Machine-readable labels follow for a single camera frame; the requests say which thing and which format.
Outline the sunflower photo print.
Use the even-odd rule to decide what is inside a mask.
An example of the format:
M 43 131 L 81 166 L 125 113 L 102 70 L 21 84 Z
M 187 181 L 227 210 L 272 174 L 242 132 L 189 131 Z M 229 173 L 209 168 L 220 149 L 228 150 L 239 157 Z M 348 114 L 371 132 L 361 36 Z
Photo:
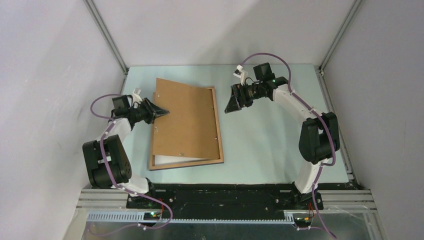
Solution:
M 205 160 L 206 158 L 198 158 L 198 157 L 154 155 L 155 166 L 182 164 L 182 163 L 198 162 L 198 161 L 205 161 Z

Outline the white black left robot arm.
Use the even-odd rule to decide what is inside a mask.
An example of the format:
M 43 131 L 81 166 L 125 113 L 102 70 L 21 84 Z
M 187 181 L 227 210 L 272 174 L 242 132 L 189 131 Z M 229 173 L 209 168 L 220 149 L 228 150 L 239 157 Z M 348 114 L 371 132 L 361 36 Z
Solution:
M 110 94 L 113 109 L 109 116 L 94 116 L 107 120 L 107 127 L 100 136 L 82 145 L 82 152 L 89 182 L 96 189 L 119 189 L 138 201 L 145 208 L 153 208 L 158 194 L 151 190 L 151 181 L 132 172 L 123 142 L 135 125 L 145 122 L 152 125 L 157 118 L 170 112 L 137 93 Z

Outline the aluminium enclosure rail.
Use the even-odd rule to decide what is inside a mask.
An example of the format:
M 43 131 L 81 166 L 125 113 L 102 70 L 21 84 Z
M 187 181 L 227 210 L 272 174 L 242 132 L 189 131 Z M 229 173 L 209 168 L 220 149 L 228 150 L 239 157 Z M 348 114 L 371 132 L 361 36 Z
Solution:
M 97 28 L 99 29 L 100 34 L 102 35 L 106 45 L 108 46 L 108 48 L 111 51 L 114 59 L 116 60 L 120 70 L 122 71 L 122 73 L 124 75 L 127 75 L 128 71 L 129 71 L 129 67 L 125 63 L 124 58 L 123 58 L 122 54 L 120 53 L 119 48 L 118 48 L 111 32 L 109 31 L 107 24 L 106 24 L 104 18 L 102 17 L 100 10 L 98 9 L 97 4 L 95 3 L 94 0 L 83 0 L 83 2 L 86 5 L 88 12 L 90 13 L 91 17 L 93 18 L 94 23 L 96 24 Z

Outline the brown cardboard backing board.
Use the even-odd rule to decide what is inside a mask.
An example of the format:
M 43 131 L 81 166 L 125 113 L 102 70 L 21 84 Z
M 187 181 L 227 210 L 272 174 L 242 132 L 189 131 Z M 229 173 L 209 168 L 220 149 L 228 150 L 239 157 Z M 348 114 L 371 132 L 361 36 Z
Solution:
M 169 113 L 154 121 L 153 155 L 220 159 L 214 88 L 157 78 L 154 103 Z

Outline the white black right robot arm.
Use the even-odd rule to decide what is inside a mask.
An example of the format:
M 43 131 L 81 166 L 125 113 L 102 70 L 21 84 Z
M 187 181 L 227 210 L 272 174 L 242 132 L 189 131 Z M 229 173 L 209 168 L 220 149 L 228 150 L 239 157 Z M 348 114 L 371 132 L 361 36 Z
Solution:
M 327 165 L 340 148 L 339 126 L 333 112 L 322 112 L 308 105 L 291 87 L 285 77 L 276 77 L 269 63 L 253 68 L 256 80 L 247 84 L 248 72 L 238 65 L 233 75 L 240 82 L 233 84 L 224 112 L 240 111 L 253 105 L 257 99 L 268 98 L 283 107 L 301 125 L 298 148 L 304 163 L 291 194 L 291 204 L 304 209 L 311 202 L 309 193 L 314 192 L 320 176 L 320 167 Z

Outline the wooden picture frame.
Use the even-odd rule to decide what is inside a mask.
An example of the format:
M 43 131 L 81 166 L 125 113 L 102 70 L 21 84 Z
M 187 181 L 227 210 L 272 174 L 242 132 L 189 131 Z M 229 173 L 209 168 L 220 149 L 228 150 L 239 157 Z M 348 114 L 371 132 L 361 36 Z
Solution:
M 224 162 L 214 87 L 158 87 L 154 103 L 169 114 L 152 127 L 150 171 Z

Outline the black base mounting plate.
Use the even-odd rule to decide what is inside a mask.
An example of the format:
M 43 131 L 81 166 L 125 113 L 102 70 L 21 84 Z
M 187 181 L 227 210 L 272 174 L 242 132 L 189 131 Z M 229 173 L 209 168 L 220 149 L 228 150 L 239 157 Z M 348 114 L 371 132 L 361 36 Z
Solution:
M 177 184 L 155 183 L 147 194 L 167 204 L 128 196 L 126 208 L 159 210 L 164 218 L 277 220 L 288 211 L 323 210 L 319 192 L 300 194 L 292 183 Z

